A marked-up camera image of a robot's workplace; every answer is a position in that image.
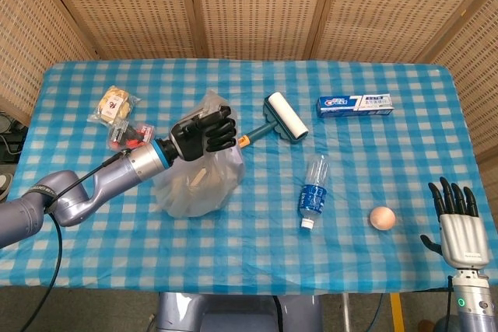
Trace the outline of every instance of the robot finger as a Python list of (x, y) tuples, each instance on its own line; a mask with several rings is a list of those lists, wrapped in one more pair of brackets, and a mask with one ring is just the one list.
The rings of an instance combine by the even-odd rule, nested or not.
[(464, 194), (461, 192), (460, 187), (457, 184), (452, 183), (451, 189), (453, 190), (454, 199), (457, 204), (457, 213), (467, 215), (468, 212), (467, 207), (465, 206)]
[(219, 145), (229, 141), (231, 138), (235, 137), (235, 129), (233, 128), (231, 131), (217, 136), (215, 138), (208, 139), (208, 145)]
[(233, 147), (236, 143), (237, 141), (234, 138), (231, 138), (228, 142), (219, 143), (215, 145), (208, 145), (208, 147), (205, 150), (207, 152), (217, 152), (223, 149), (228, 149), (230, 147)]
[(443, 192), (444, 192), (444, 205), (446, 206), (446, 210), (448, 214), (454, 214), (454, 198), (453, 198), (453, 192), (451, 192), (450, 184), (444, 178), (443, 176), (439, 178), (439, 181), (441, 182), (441, 185), (443, 186)]
[(439, 220), (440, 215), (447, 213), (446, 208), (444, 207), (443, 198), (434, 183), (429, 183), (429, 189), (433, 193), (434, 207), (436, 208), (437, 219)]
[(233, 136), (237, 133), (235, 129), (235, 121), (231, 118), (226, 118), (222, 122), (219, 122), (216, 126), (213, 125), (212, 128), (208, 129), (205, 136), (208, 138), (217, 138), (220, 135), (233, 132)]
[(477, 212), (477, 204), (475, 203), (475, 197), (470, 188), (464, 187), (464, 194), (467, 198), (467, 212), (471, 217), (479, 217)]
[(230, 107), (220, 107), (218, 111), (208, 114), (205, 117), (197, 119), (197, 127), (204, 129), (214, 124), (218, 124), (232, 113)]
[(428, 249), (432, 250), (434, 253), (438, 253), (439, 255), (443, 255), (443, 251), (441, 249), (440, 244), (433, 243), (429, 237), (426, 235), (420, 235), (420, 239), (422, 240), (423, 245)]

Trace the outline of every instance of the black cable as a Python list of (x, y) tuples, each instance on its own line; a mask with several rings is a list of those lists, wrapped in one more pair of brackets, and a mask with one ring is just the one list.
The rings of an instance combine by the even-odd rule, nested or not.
[(61, 227), (55, 220), (55, 217), (50, 214), (50, 218), (52, 218), (52, 221), (54, 221), (55, 224), (55, 229), (57, 230), (57, 239), (59, 242), (59, 251), (57, 255), (57, 263), (55, 265), (55, 270), (54, 274), (52, 275), (52, 280), (50, 280), (50, 284), (48, 285), (47, 291), (45, 292), (43, 298), (40, 300), (40, 303), (38, 304), (37, 308), (34, 310), (33, 314), (31, 317), (28, 319), (28, 321), (24, 324), (23, 328), (21, 328), (21, 332), (24, 332), (30, 327), (30, 324), (33, 322), (33, 320), (37, 317), (38, 313), (40, 312), (41, 307), (44, 305), (45, 300), (47, 299), (48, 295), (50, 294), (52, 288), (54, 287), (55, 284), (55, 279), (57, 278), (57, 275), (59, 273), (59, 268), (61, 268), (61, 260), (62, 260), (62, 234), (61, 234)]
[(451, 291), (453, 290), (453, 278), (448, 276), (448, 304), (446, 305), (446, 320), (444, 322), (444, 332), (448, 332), (450, 326), (450, 311), (451, 311)]
[(375, 311), (375, 315), (373, 316), (370, 325), (366, 329), (366, 332), (370, 332), (372, 328), (374, 328), (375, 323), (377, 322), (377, 318), (379, 317), (379, 312), (381, 311), (382, 299), (384, 298), (384, 293), (381, 294), (381, 299), (379, 299), (379, 304), (377, 305), (377, 310)]
[(120, 159), (122, 156), (127, 155), (129, 152), (130, 152), (130, 149), (124, 149), (123, 151), (116, 153), (114, 156), (110, 157), (109, 159), (106, 159), (98, 167), (96, 167), (95, 169), (93, 169), (92, 171), (90, 171), (89, 173), (87, 173), (85, 176), (82, 176), (81, 178), (79, 178), (73, 184), (70, 184), (69, 187), (67, 187), (64, 190), (62, 190), (62, 192), (59, 192), (57, 194), (57, 196), (55, 196), (54, 198), (52, 198), (52, 200), (48, 203), (47, 207), (52, 206), (52, 204), (55, 203), (59, 198), (61, 198), (62, 195), (66, 194), (67, 192), (69, 192), (70, 190), (72, 190), (78, 184), (83, 183), (85, 180), (87, 180), (88, 178), (90, 178), (94, 173), (96, 173), (100, 169), (103, 169), (106, 166), (109, 166), (111, 163), (113, 163), (114, 161)]
[[(109, 166), (111, 163), (114, 161), (120, 159), (122, 156), (128, 154), (130, 152), (129, 149), (125, 149), (122, 152), (116, 153), (114, 156), (110, 157), (109, 159), (106, 159), (101, 165), (87, 173), (85, 176), (79, 178), (76, 182), (71, 184), (69, 187), (65, 188), (62, 192), (60, 192), (57, 196), (55, 196), (51, 202), (49, 203), (48, 207), (50, 207), (53, 203), (55, 203), (63, 194), (71, 190), (72, 188), (76, 187), (78, 184), (82, 183), (84, 180), (88, 179), (91, 177), (94, 173), (99, 171), (100, 169)], [(55, 219), (53, 214), (49, 214), (50, 218), (52, 218), (52, 221), (54, 221), (55, 224), (55, 229), (57, 230), (57, 238), (59, 242), (59, 251), (57, 255), (57, 263), (55, 265), (55, 270), (54, 274), (52, 275), (52, 279), (50, 281), (50, 284), (48, 285), (47, 291), (45, 292), (43, 298), (40, 300), (40, 303), (38, 304), (37, 308), (34, 310), (33, 315), (28, 319), (28, 321), (24, 324), (23, 328), (21, 328), (21, 332), (24, 332), (27, 330), (30, 326), (30, 324), (33, 322), (33, 320), (37, 317), (38, 313), (40, 312), (40, 309), (45, 303), (45, 300), (47, 299), (48, 295), (50, 294), (52, 288), (54, 287), (55, 284), (55, 279), (57, 278), (57, 275), (59, 273), (59, 269), (61, 268), (61, 260), (62, 260), (62, 234), (61, 234), (61, 227), (57, 223), (57, 220)]]
[(156, 314), (153, 314), (153, 317), (150, 320), (149, 325), (147, 326), (146, 332), (151, 332), (152, 331), (152, 328), (153, 328), (153, 325), (154, 325), (155, 321), (156, 321)]
[(5, 136), (3, 136), (2, 134), (0, 134), (0, 139), (3, 140), (3, 143), (5, 144), (5, 149), (7, 150), (7, 153), (10, 154), (11, 156), (17, 156), (17, 155), (20, 155), (21, 152), (23, 151), (22, 149), (18, 152), (13, 152), (10, 150), (10, 144), (9, 142), (7, 142), (7, 139), (5, 139)]
[(280, 305), (279, 297), (274, 295), (273, 301), (275, 302), (275, 307), (277, 309), (277, 323), (279, 324), (279, 332), (283, 332), (283, 315), (282, 315), (282, 305)]

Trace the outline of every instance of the lint roller handle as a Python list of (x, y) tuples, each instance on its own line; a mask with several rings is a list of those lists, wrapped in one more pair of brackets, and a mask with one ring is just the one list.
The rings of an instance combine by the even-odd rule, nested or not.
[(239, 146), (241, 148), (244, 148), (247, 147), (250, 143), (256, 142), (259, 138), (263, 138), (265, 135), (267, 135), (267, 133), (272, 132), (277, 124), (277, 121), (267, 122), (263, 126), (247, 133), (239, 139)]

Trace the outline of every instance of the lint roller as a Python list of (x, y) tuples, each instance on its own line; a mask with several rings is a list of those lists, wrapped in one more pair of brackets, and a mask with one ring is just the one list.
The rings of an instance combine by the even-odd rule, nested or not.
[(241, 148), (256, 142), (273, 129), (280, 134), (282, 139), (291, 143), (303, 140), (308, 134), (307, 127), (281, 93), (273, 93), (265, 98), (263, 114), (266, 116), (267, 123), (240, 138)]

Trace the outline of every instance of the plastic bag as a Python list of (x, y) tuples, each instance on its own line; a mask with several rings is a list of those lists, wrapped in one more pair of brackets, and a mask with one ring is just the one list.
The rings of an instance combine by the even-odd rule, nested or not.
[(128, 118), (138, 101), (140, 99), (128, 91), (111, 86), (100, 99), (93, 114), (88, 117), (88, 121), (100, 122), (106, 126), (112, 125), (116, 120)]
[[(186, 117), (210, 114), (221, 105), (228, 103), (209, 91)], [(233, 111), (230, 117), (237, 120)], [(242, 181), (244, 171), (239, 145), (218, 152), (205, 151), (203, 157), (191, 162), (176, 159), (172, 167), (153, 179), (157, 203), (176, 218), (198, 217), (218, 210)]]
[(154, 136), (151, 124), (133, 123), (129, 120), (115, 120), (109, 128), (107, 147), (119, 152), (122, 149), (135, 149), (149, 143)]

